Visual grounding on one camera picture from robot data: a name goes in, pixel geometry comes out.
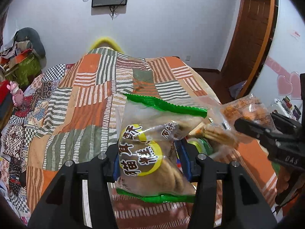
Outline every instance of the gray cushion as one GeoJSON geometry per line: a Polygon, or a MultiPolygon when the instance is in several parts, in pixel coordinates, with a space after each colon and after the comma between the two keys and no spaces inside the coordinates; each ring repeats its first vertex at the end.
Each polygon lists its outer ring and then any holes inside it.
{"type": "Polygon", "coordinates": [[[43,44],[41,43],[39,34],[36,30],[34,30],[31,27],[25,27],[17,31],[15,35],[15,41],[27,41],[30,40],[34,50],[37,52],[37,54],[41,57],[45,57],[45,48],[43,47],[43,44]]]}

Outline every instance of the white wall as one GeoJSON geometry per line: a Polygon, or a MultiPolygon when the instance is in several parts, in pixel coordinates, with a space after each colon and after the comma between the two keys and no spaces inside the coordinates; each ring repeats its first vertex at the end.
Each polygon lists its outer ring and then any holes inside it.
{"type": "Polygon", "coordinates": [[[233,19],[231,21],[231,27],[230,27],[230,30],[229,30],[227,40],[225,41],[225,48],[224,48],[224,51],[222,53],[222,57],[221,57],[220,62],[219,62],[218,70],[222,70],[222,66],[225,63],[225,60],[226,60],[226,57],[227,57],[227,54],[228,54],[228,51],[229,51],[229,48],[230,48],[230,45],[231,45],[231,41],[232,41],[232,38],[233,38],[233,34],[234,34],[234,31],[235,31],[237,18],[238,18],[238,14],[239,14],[240,1],[241,0],[236,0],[236,2],[235,2],[233,19]]]}
{"type": "MultiPolygon", "coordinates": [[[[268,56],[289,73],[305,73],[305,23],[291,0],[279,0],[278,20],[268,56]],[[291,36],[293,30],[300,34],[298,40],[291,36]]],[[[278,93],[277,77],[277,73],[264,65],[252,88],[251,92],[266,106],[275,98],[283,99],[278,93]]],[[[301,105],[300,100],[292,100],[292,103],[301,105]]]]}
{"type": "Polygon", "coordinates": [[[46,50],[46,68],[76,62],[96,39],[109,36],[130,56],[180,56],[184,60],[190,55],[190,66],[217,69],[228,51],[239,3],[240,0],[128,0],[112,20],[109,8],[92,9],[91,0],[13,0],[4,43],[16,30],[34,28],[46,50]]]}

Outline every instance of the door frame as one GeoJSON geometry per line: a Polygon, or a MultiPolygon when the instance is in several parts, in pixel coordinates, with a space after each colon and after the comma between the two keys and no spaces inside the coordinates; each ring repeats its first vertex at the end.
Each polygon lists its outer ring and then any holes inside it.
{"type": "Polygon", "coordinates": [[[272,37],[274,34],[274,30],[273,30],[272,35],[271,35],[271,30],[272,30],[273,26],[275,27],[276,20],[277,20],[277,13],[276,13],[276,17],[275,17],[275,6],[278,6],[275,4],[275,0],[270,0],[270,11],[269,11],[269,17],[268,17],[268,24],[267,24],[267,29],[266,29],[263,43],[260,48],[260,52],[257,56],[257,59],[255,61],[254,67],[252,68],[252,71],[251,71],[244,87],[237,95],[237,99],[239,99],[245,95],[248,95],[250,93],[252,87],[254,86],[255,81],[258,78],[259,72],[260,72],[261,68],[263,67],[263,63],[266,60],[266,57],[268,55],[270,45],[272,42],[272,37]]]}

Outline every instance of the metal screw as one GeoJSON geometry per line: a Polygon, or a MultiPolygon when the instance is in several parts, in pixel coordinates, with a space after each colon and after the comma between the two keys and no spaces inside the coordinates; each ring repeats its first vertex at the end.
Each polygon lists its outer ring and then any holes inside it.
{"type": "Polygon", "coordinates": [[[205,160],[206,159],[206,155],[203,153],[198,154],[197,156],[200,160],[205,160]]]}
{"type": "Polygon", "coordinates": [[[68,167],[72,166],[72,164],[73,164],[72,160],[68,160],[65,162],[65,166],[68,166],[68,167]]]}
{"type": "Polygon", "coordinates": [[[240,166],[240,163],[239,163],[238,161],[232,161],[231,164],[232,164],[234,167],[240,166]]]}
{"type": "Polygon", "coordinates": [[[107,157],[107,155],[105,153],[101,153],[97,157],[98,157],[98,159],[103,160],[103,159],[105,159],[107,157]]]}

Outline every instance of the red box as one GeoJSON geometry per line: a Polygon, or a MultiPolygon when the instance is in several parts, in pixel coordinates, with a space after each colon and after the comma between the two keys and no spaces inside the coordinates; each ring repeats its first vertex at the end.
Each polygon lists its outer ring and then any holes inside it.
{"type": "Polygon", "coordinates": [[[5,80],[2,83],[0,83],[0,104],[2,104],[4,98],[9,93],[9,90],[6,87],[8,84],[10,84],[9,80],[5,80]]]}

